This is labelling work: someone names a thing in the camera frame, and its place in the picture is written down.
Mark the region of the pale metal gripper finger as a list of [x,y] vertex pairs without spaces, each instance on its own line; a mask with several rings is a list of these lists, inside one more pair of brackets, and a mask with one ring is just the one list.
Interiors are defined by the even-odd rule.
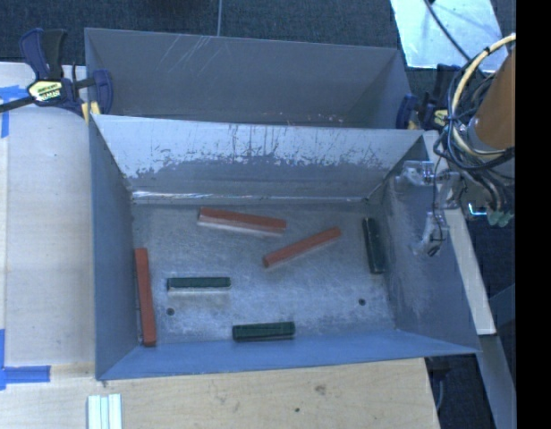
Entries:
[[420,239],[411,246],[411,250],[416,256],[435,256],[446,242],[448,231],[443,215],[428,211]]
[[395,177],[398,187],[432,186],[436,181],[435,164],[432,161],[405,161]]

